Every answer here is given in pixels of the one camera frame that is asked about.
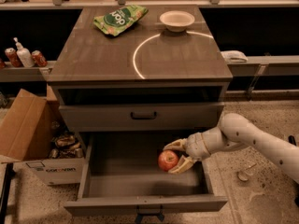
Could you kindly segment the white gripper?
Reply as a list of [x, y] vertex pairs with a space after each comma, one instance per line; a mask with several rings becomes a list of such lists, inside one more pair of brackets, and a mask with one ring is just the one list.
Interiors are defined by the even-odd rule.
[[173, 175], [182, 174], [193, 167], [196, 161], [209, 158], [217, 152], [237, 151], [247, 146], [242, 143], [230, 141], [222, 131], [216, 127], [203, 133], [191, 134], [186, 139], [178, 139], [169, 143], [164, 150], [184, 151], [190, 156], [182, 155], [178, 164], [171, 168], [168, 173]]

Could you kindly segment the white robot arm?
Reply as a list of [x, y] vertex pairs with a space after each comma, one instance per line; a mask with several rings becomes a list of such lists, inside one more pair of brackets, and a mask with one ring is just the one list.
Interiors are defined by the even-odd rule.
[[216, 127], [178, 139], [166, 145], [164, 150], [187, 154], [182, 155], [178, 164], [169, 170], [170, 174], [181, 174], [191, 169], [197, 161], [203, 161], [214, 153], [231, 151], [241, 146], [253, 147], [285, 175], [299, 183], [299, 147], [260, 130], [236, 113], [223, 115]]

